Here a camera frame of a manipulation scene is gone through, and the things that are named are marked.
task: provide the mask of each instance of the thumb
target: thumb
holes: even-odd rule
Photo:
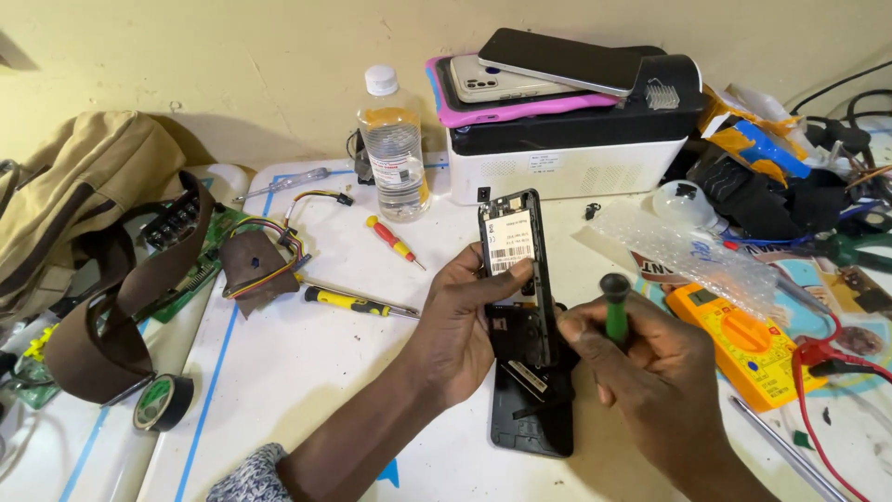
[[[635,366],[619,347],[581,316],[562,314],[557,328],[570,347],[595,372],[598,384],[612,390],[618,399],[627,393],[639,391],[645,384],[647,372]]]
[[[517,293],[532,276],[533,260],[525,258],[499,275],[458,285],[456,294],[464,307],[476,309]]]

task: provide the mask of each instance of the tape roll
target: tape roll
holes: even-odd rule
[[[133,410],[133,426],[140,431],[169,431],[176,426],[192,403],[192,379],[163,374],[144,390]]]

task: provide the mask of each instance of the yellow multimeter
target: yellow multimeter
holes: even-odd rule
[[[796,399],[796,344],[771,319],[759,322],[698,284],[676,289],[665,301],[680,319],[709,333],[719,369],[754,410],[761,413]],[[804,366],[802,381],[805,392],[827,383]]]

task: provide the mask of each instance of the green screwdriver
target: green screwdriver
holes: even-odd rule
[[[629,334],[625,298],[632,290],[632,285],[621,273],[609,273],[601,278],[600,286],[607,299],[607,337],[622,347]]]

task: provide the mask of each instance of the yellow wall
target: yellow wall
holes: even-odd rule
[[[892,54],[888,0],[0,0],[0,158],[22,160],[85,110],[168,115],[190,163],[260,167],[344,157],[364,70],[393,65],[425,101],[425,145],[442,147],[423,64],[478,49],[498,27],[692,56],[707,82],[803,96]],[[892,87],[892,69],[857,90]]]

